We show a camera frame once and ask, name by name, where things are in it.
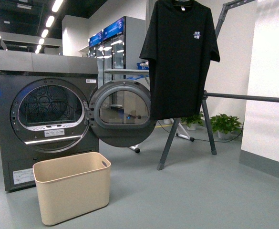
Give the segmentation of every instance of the blue sign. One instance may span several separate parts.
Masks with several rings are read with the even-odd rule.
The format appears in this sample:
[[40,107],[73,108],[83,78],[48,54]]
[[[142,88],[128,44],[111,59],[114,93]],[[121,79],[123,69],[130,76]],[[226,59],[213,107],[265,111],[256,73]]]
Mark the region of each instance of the blue sign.
[[124,18],[121,18],[103,30],[103,40],[113,37],[123,31],[124,31]]
[[102,31],[90,38],[90,48],[103,41]]

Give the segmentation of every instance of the cable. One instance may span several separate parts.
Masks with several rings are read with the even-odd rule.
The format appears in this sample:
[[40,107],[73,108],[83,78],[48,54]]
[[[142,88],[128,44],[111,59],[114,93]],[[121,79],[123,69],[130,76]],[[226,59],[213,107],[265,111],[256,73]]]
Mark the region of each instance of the cable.
[[[159,121],[157,121],[157,122],[159,123],[159,125],[160,125],[167,133],[170,133],[169,131],[167,131],[167,130],[160,124]],[[238,136],[236,136],[235,138],[230,139],[229,141],[215,141],[215,142],[227,143],[227,142],[231,142],[231,141],[237,139],[238,137],[240,137],[240,135],[241,135],[242,132],[243,132],[243,126],[244,126],[244,121],[243,121],[243,124],[242,124],[242,129],[241,129],[241,131],[240,131],[240,134],[239,134]],[[203,141],[203,142],[210,142],[209,140],[204,140],[204,139],[195,139],[195,140],[196,140],[196,141]]]

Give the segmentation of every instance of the dryer label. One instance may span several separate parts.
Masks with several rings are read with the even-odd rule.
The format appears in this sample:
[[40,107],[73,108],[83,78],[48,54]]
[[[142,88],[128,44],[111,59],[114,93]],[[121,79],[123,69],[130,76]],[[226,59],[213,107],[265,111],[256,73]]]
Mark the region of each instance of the dryer label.
[[15,185],[26,183],[33,180],[34,180],[34,175],[33,175],[32,168],[13,171],[13,183]]
[[58,130],[45,130],[45,137],[53,137],[53,136],[60,136],[65,135],[64,129],[58,129]]
[[96,79],[86,79],[86,83],[97,83]]

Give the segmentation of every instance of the beige laundry basket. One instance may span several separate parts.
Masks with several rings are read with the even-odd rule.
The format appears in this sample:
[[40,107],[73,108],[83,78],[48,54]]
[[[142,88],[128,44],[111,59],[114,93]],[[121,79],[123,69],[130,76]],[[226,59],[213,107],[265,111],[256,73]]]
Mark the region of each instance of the beige laundry basket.
[[106,206],[110,197],[110,166],[96,152],[34,164],[43,224],[54,225]]

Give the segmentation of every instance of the green plant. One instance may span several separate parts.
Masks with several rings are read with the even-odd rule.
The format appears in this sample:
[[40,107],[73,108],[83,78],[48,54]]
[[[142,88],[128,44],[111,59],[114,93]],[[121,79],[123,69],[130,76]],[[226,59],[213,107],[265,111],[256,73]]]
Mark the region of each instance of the green plant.
[[239,131],[241,122],[238,121],[236,116],[228,116],[226,114],[219,114],[210,118],[212,125],[212,131],[219,131],[221,133],[227,134],[232,131]]
[[183,123],[186,123],[186,125],[190,128],[191,124],[199,124],[199,125],[203,125],[203,112],[201,111],[199,114],[195,114],[193,116],[190,117],[184,117],[181,118],[181,121]]

